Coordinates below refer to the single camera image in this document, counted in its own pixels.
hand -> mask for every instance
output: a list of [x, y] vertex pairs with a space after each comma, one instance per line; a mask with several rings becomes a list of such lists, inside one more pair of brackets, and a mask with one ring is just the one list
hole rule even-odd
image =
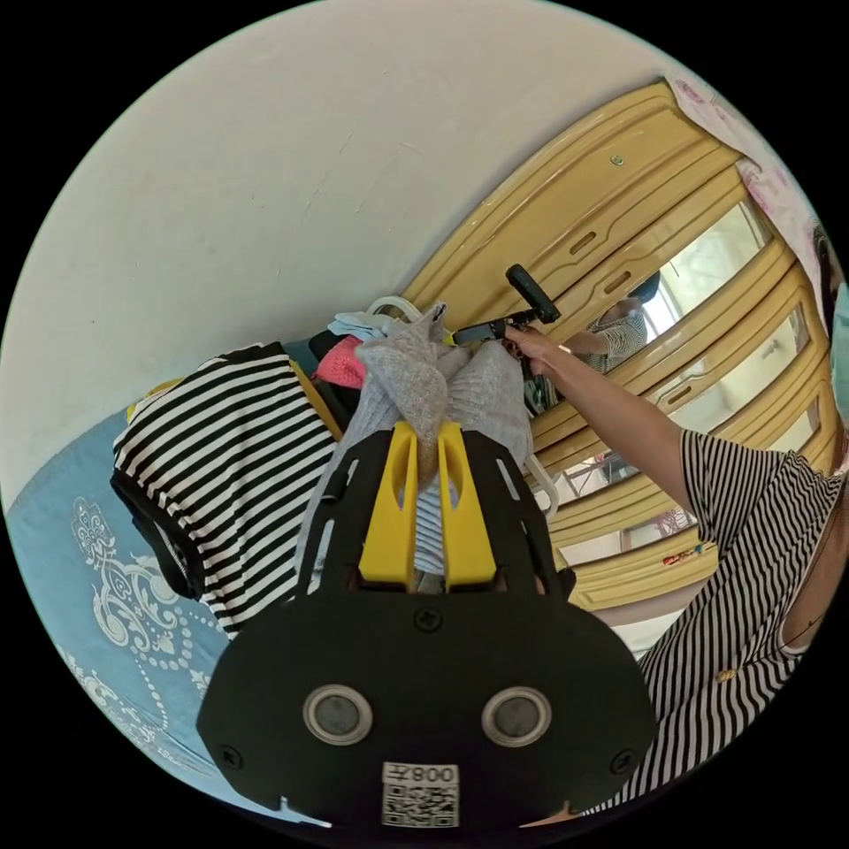
[[534, 375], [546, 374], [551, 368], [556, 353], [560, 350], [547, 336], [532, 327], [508, 326], [504, 338], [513, 342], [530, 360]]

pink clothing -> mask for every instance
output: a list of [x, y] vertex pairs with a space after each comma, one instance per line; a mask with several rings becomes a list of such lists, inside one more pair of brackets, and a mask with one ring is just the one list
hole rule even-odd
[[343, 339], [331, 348], [318, 364], [316, 378], [325, 383], [332, 383], [334, 386], [362, 389], [365, 382], [365, 366], [354, 353], [362, 344], [356, 336]]

qr code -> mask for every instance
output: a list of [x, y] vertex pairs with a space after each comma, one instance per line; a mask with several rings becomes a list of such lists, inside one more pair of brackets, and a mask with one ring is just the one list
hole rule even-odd
[[460, 788], [384, 784], [383, 824], [445, 829], [460, 824]]

screw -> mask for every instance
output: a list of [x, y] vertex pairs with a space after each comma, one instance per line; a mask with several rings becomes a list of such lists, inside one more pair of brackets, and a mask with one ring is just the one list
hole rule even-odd
[[218, 753], [228, 769], [241, 769], [243, 764], [241, 755], [232, 746], [221, 746]]
[[622, 775], [631, 768], [631, 762], [634, 759], [634, 752], [631, 749], [623, 749], [611, 762], [610, 771], [615, 776]]
[[413, 616], [413, 624], [425, 634], [433, 634], [442, 627], [442, 614], [436, 608], [419, 608]]

label sticker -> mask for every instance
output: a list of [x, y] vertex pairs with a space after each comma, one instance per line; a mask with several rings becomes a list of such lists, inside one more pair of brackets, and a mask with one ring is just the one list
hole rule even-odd
[[384, 763], [381, 821], [407, 829], [459, 826], [459, 768], [455, 764]]

